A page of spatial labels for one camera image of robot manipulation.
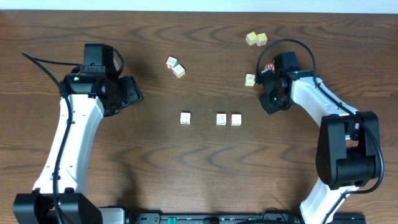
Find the red edged wooden block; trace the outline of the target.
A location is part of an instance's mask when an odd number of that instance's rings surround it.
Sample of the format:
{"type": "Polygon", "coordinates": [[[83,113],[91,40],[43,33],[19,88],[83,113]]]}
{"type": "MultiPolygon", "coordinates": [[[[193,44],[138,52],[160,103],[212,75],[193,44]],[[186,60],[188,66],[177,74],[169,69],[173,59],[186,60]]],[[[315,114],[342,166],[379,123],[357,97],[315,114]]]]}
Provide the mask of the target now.
{"type": "Polygon", "coordinates": [[[232,126],[240,126],[242,124],[242,115],[241,114],[232,114],[231,115],[231,125],[232,126]]]}

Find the blue letter X block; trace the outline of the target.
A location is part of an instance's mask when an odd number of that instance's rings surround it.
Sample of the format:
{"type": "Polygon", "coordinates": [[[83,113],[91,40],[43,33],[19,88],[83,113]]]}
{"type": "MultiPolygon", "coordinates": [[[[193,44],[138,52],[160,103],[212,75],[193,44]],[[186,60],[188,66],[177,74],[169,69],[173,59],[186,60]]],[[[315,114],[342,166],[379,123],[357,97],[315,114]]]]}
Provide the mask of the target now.
{"type": "Polygon", "coordinates": [[[216,125],[217,126],[224,126],[227,122],[227,115],[225,113],[218,113],[216,115],[216,125]]]}

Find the green edged wooden block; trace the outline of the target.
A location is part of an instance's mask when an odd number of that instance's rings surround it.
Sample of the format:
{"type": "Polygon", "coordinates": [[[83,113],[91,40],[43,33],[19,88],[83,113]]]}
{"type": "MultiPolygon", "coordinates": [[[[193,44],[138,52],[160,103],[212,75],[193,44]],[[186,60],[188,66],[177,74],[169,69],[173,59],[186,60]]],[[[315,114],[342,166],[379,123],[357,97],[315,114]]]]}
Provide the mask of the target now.
{"type": "Polygon", "coordinates": [[[191,113],[181,112],[180,114],[180,124],[190,124],[191,123],[191,113]]]}

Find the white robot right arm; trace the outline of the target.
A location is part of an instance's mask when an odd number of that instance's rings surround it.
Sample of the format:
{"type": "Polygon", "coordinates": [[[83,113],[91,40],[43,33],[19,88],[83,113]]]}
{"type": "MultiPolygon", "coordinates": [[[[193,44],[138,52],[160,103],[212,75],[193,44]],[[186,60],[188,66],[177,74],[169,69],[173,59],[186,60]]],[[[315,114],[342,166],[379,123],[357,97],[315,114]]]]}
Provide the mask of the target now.
{"type": "Polygon", "coordinates": [[[334,95],[313,70],[263,70],[256,82],[264,87],[260,102],[268,114],[301,106],[318,124],[315,157],[318,180],[300,204],[304,223],[331,223],[353,194],[368,194],[381,184],[384,161],[379,120],[334,95]]]}

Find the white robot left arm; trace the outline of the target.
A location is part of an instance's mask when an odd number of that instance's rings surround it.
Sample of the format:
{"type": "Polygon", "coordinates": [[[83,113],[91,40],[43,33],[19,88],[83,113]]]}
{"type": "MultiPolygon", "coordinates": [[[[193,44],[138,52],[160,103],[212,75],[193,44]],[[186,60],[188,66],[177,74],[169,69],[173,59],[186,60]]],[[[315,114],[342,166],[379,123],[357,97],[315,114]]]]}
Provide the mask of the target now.
{"type": "Polygon", "coordinates": [[[98,96],[71,94],[60,102],[52,148],[32,193],[17,194],[13,212],[19,223],[134,223],[122,207],[96,207],[86,197],[92,145],[106,112],[98,96]]]}

